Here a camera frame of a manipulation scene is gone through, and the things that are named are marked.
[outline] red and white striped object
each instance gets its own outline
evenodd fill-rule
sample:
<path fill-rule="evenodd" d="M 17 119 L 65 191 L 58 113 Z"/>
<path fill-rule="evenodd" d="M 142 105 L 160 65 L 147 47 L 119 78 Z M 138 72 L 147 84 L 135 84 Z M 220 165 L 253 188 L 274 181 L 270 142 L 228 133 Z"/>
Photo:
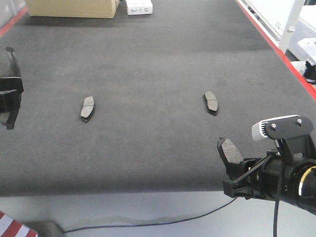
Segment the red and white striped object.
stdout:
<path fill-rule="evenodd" d="M 38 237 L 38 234 L 0 211 L 0 237 Z"/>

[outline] black cable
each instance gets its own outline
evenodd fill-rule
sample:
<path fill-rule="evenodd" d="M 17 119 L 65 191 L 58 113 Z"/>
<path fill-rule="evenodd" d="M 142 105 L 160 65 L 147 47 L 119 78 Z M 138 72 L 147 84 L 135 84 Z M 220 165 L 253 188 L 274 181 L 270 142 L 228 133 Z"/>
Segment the black cable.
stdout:
<path fill-rule="evenodd" d="M 279 177 L 278 177 L 278 181 L 277 181 L 276 203 L 275 203 L 275 211 L 274 211 L 274 217 L 273 217 L 273 237 L 277 237 L 278 206 L 280 203 L 283 174 L 284 174 L 284 161 L 281 158 L 281 168 L 280 168 Z"/>
<path fill-rule="evenodd" d="M 77 232 L 77 231 L 84 231 L 84 230 L 89 230 L 89 229 L 102 229 L 102 228 L 122 228 L 122 227 L 144 227 L 144 226 L 162 226 L 162 225 L 170 225 L 170 224 L 176 224 L 176 223 L 180 223 L 180 222 L 185 222 L 185 221 L 191 221 L 191 220 L 195 220 L 207 215 L 210 215 L 226 206 L 228 206 L 229 204 L 231 204 L 232 202 L 234 202 L 237 198 L 231 200 L 230 202 L 226 203 L 223 206 L 220 206 L 218 208 L 216 208 L 215 210 L 212 210 L 210 212 L 207 212 L 203 215 L 200 216 L 196 216 L 196 217 L 191 217 L 191 218 L 187 218 L 187 219 L 182 219 L 182 220 L 178 220 L 178 221 L 172 221 L 172 222 L 165 222 L 165 223 L 152 223 L 152 224 L 140 224 L 140 225 L 106 225 L 106 226 L 86 226 L 86 227 L 81 227 L 81 228 L 77 228 L 77 229 L 72 229 L 72 230 L 68 230 L 68 231 L 63 231 L 63 233 L 72 233 L 72 232 Z"/>

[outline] cardboard box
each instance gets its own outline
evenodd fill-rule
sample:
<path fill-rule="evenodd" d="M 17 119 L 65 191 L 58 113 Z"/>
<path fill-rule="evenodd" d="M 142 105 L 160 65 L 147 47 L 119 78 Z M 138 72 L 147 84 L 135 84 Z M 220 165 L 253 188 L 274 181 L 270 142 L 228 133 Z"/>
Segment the cardboard box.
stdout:
<path fill-rule="evenodd" d="M 143 15 L 153 13 L 151 0 L 125 0 L 128 15 Z"/>
<path fill-rule="evenodd" d="M 30 16 L 113 18 L 119 0 L 26 0 Z"/>

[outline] red edge strip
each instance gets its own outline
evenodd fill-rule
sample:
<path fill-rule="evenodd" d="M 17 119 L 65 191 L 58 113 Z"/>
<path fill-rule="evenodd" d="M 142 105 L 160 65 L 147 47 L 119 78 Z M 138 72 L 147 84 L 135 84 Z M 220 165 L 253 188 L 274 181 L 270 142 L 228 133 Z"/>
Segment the red edge strip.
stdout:
<path fill-rule="evenodd" d="M 307 92 L 311 95 L 311 97 L 316 101 L 316 88 L 314 88 L 311 84 L 307 83 L 302 75 L 293 67 L 290 60 L 286 57 L 286 55 L 279 49 L 277 46 L 269 39 L 269 37 L 263 32 L 263 30 L 259 27 L 259 25 L 252 19 L 249 13 L 242 7 L 242 5 L 236 0 L 239 7 L 251 21 L 251 23 L 256 27 L 256 29 L 260 32 L 266 42 L 270 45 L 270 47 L 274 50 L 274 52 L 280 57 L 283 63 L 288 67 L 288 69 L 294 74 L 297 80 L 302 84 L 302 86 L 307 90 Z"/>
<path fill-rule="evenodd" d="M 18 21 L 21 19 L 22 16 L 24 16 L 24 14 L 28 11 L 27 7 L 25 6 L 24 8 L 22 8 L 19 13 L 14 16 L 8 23 L 6 23 L 2 28 L 0 28 L 0 38 L 2 36 L 4 36 L 5 33 L 7 33 L 11 27 Z"/>

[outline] white box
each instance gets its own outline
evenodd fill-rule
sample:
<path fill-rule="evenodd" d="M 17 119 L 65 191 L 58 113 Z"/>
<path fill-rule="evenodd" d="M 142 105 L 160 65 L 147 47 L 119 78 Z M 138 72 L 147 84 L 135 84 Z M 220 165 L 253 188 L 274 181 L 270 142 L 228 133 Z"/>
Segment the white box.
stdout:
<path fill-rule="evenodd" d="M 151 0 L 125 0 L 128 15 L 143 15 L 153 13 Z"/>

